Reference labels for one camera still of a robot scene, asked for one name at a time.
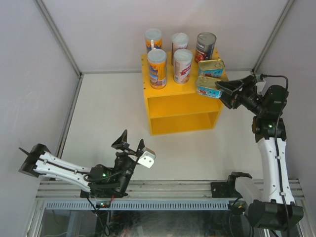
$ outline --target tin can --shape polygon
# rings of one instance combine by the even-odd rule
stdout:
[[[203,32],[197,36],[195,61],[212,59],[216,36],[210,32]]]
[[[188,43],[189,43],[189,37],[185,33],[175,33],[171,37],[172,41],[172,50],[171,50],[171,64],[173,65],[174,60],[173,60],[173,54],[175,51],[178,49],[188,48]]]
[[[197,93],[211,98],[220,98],[223,91],[215,85],[217,81],[221,80],[218,78],[198,76],[196,80]]]
[[[161,49],[162,48],[162,33],[160,30],[156,28],[152,28],[146,30],[145,32],[145,41],[146,41],[146,49],[147,53],[152,50],[152,42],[154,41],[154,48]]]
[[[221,59],[199,61],[198,75],[219,78],[223,73],[224,67],[225,64]]]
[[[189,81],[192,57],[192,52],[187,49],[178,49],[175,51],[173,79],[176,83],[185,84]]]
[[[162,49],[154,49],[147,54],[150,85],[154,89],[162,89],[167,84],[166,60],[167,54]]]

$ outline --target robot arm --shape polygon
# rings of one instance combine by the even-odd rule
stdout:
[[[233,172],[227,181],[231,193],[242,196],[249,205],[251,226],[285,231],[303,218],[303,208],[295,205],[285,162],[286,133],[280,118],[288,96],[286,88],[272,85],[264,96],[256,83],[267,75],[248,76],[235,81],[219,81],[221,101],[229,109],[244,105],[255,114],[252,132],[261,154],[264,190],[256,188],[249,174]]]
[[[116,153],[114,168],[101,164],[93,168],[78,166],[53,156],[45,145],[37,144],[30,153],[22,150],[27,158],[20,168],[20,172],[34,177],[57,178],[75,184],[83,192],[100,198],[110,198],[114,195],[121,198],[125,193],[135,166],[141,164],[150,168],[156,158],[155,152],[145,147],[142,139],[137,151],[129,148],[127,143],[127,130],[124,131],[112,147],[122,152]]]

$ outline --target blue tin can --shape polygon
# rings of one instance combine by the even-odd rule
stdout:
[[[198,75],[219,78],[224,70],[224,62],[221,59],[199,61]]]
[[[211,98],[220,98],[223,91],[215,85],[217,81],[221,80],[218,78],[198,76],[196,80],[197,93]]]

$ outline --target yellow shelf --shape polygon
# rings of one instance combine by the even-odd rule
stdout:
[[[212,59],[219,59],[215,48]],[[192,60],[190,79],[184,84],[173,80],[171,52],[167,52],[167,84],[160,90],[150,85],[147,55],[141,56],[144,98],[148,122],[152,135],[184,131],[212,129],[223,108],[219,99],[201,96],[196,93],[195,81],[198,77],[198,64]],[[228,80],[224,71],[220,77]]]

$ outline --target white wall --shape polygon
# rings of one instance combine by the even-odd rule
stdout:
[[[56,151],[77,78],[32,0],[3,0],[0,32],[0,235],[20,237],[39,179],[18,147]]]
[[[289,78],[282,116],[287,134],[287,165],[298,177],[316,218],[316,1],[299,0],[291,10],[260,71]],[[276,79],[269,79],[269,84]]]
[[[44,0],[83,72],[141,70],[144,33],[162,31],[162,48],[184,32],[189,49],[210,31],[227,69],[252,69],[286,0]]]

